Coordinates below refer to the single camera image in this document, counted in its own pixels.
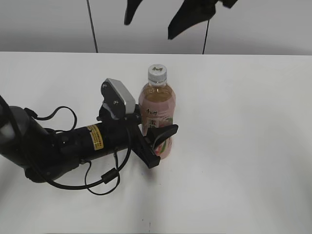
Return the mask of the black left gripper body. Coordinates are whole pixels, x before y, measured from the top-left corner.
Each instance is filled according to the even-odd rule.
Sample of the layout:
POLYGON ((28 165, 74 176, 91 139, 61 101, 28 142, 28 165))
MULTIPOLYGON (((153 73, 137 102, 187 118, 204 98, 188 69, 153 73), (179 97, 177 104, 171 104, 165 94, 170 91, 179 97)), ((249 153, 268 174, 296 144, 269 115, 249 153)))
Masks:
POLYGON ((117 118, 108 104, 104 103, 97 120, 100 121, 97 126, 101 132, 104 145, 102 151, 105 154, 129 148, 149 169, 159 165, 160 157, 153 152, 139 128, 141 124, 139 105, 135 105, 133 113, 117 118))

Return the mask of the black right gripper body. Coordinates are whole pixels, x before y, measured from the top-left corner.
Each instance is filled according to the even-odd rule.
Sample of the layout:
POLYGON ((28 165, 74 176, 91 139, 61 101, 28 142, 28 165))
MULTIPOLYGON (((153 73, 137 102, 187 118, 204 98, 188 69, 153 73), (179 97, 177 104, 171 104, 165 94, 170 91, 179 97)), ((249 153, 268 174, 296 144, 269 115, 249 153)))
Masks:
POLYGON ((236 3, 238 0, 219 0, 222 5, 228 9, 231 9, 236 3))

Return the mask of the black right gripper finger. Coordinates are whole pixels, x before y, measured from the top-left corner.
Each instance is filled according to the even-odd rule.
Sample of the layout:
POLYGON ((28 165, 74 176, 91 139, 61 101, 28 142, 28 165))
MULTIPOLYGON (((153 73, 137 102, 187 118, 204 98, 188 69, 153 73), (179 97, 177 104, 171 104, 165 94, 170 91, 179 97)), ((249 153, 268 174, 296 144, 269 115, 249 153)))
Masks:
POLYGON ((190 27, 209 21, 216 13, 217 0, 185 0, 168 26, 168 39, 173 40, 190 27))
POLYGON ((141 3, 142 3, 142 0, 127 0, 125 16, 124 16, 124 25, 130 25, 135 15, 135 12, 141 3))

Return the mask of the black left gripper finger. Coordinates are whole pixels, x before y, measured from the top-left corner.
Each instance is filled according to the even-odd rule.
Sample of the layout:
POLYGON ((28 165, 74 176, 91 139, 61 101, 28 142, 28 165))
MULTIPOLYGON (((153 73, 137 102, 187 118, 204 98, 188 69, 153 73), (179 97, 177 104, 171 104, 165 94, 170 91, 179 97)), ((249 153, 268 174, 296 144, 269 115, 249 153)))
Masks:
POLYGON ((175 135, 178 131, 177 124, 171 124, 165 127, 149 128, 146 134, 146 140, 149 146, 156 149, 167 139, 175 135))

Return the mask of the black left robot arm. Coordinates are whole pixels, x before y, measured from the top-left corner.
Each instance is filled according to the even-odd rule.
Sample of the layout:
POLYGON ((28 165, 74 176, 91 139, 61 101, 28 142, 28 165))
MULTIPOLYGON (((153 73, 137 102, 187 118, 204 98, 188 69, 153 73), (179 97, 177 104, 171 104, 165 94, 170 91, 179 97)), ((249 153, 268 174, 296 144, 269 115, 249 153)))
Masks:
POLYGON ((144 136, 136 107, 131 114, 113 118, 107 105, 99 110, 97 123, 68 131, 41 127, 40 117, 28 108, 0 102, 0 153, 24 169, 35 183, 56 184, 65 173, 88 161, 126 150, 135 153, 148 168, 159 165, 155 148, 173 136, 178 126, 151 128, 144 136))

